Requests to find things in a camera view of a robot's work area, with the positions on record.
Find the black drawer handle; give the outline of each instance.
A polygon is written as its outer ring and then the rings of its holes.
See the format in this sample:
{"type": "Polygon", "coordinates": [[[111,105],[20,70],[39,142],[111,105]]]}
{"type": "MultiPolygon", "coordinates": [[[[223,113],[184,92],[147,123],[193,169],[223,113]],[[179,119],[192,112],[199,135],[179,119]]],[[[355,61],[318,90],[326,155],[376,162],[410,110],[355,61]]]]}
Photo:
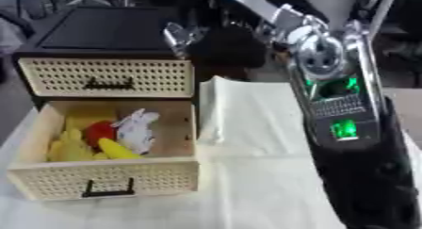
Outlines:
{"type": "Polygon", "coordinates": [[[84,86],[84,90],[134,90],[134,79],[128,77],[127,80],[121,84],[106,84],[100,83],[95,77],[91,77],[88,84],[84,86]]]}
{"type": "Polygon", "coordinates": [[[129,178],[127,190],[112,190],[112,191],[92,191],[94,185],[93,180],[89,180],[85,192],[82,193],[82,198],[87,197],[103,197],[103,196],[119,196],[119,195],[134,195],[134,178],[129,178]]]}

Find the banana toy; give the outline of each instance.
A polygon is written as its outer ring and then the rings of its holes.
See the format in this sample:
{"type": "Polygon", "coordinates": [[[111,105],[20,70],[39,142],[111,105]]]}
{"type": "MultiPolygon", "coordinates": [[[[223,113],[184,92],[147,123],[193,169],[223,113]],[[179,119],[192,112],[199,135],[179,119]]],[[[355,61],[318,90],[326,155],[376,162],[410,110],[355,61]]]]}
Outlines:
{"type": "Polygon", "coordinates": [[[100,149],[110,158],[142,158],[141,155],[134,154],[129,149],[121,146],[119,143],[106,138],[98,140],[100,149]]]}

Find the white cloth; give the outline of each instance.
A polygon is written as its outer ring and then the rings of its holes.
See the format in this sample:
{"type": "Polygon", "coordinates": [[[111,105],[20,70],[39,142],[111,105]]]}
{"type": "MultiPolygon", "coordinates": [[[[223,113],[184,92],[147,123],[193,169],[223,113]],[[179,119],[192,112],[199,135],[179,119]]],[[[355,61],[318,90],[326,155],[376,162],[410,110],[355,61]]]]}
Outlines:
{"type": "MultiPolygon", "coordinates": [[[[309,156],[287,84],[214,78],[202,85],[200,188],[173,196],[29,202],[6,180],[36,112],[0,150],[2,229],[339,229],[309,156]]],[[[420,185],[421,154],[406,135],[420,185]]]]}

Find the green light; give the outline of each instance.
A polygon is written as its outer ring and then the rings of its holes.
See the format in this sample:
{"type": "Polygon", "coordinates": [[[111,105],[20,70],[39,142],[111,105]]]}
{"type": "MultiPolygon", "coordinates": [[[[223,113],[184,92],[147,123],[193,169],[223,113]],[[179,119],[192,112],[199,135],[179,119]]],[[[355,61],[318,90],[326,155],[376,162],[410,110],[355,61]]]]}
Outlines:
{"type": "Polygon", "coordinates": [[[337,139],[357,138],[356,124],[353,120],[336,121],[331,126],[331,129],[337,139]]]}
{"type": "Polygon", "coordinates": [[[346,89],[354,90],[355,92],[359,92],[359,90],[361,88],[358,85],[358,78],[356,78],[356,77],[349,78],[348,84],[346,85],[346,89]]]}
{"type": "Polygon", "coordinates": [[[306,83],[306,86],[314,85],[314,81],[312,81],[312,80],[306,80],[305,83],[306,83]]]}

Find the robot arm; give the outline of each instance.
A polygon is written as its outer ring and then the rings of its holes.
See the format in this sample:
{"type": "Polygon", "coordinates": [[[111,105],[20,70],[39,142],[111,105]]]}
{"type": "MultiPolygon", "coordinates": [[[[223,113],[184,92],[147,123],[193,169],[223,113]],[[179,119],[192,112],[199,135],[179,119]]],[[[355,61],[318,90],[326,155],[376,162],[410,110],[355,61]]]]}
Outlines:
{"type": "MultiPolygon", "coordinates": [[[[233,0],[262,22],[255,35],[269,49],[286,47],[290,84],[328,198],[349,229],[414,229],[417,193],[396,113],[381,93],[374,53],[362,25],[331,31],[288,4],[233,0]]],[[[179,57],[201,39],[169,24],[164,35],[179,57]]]]}

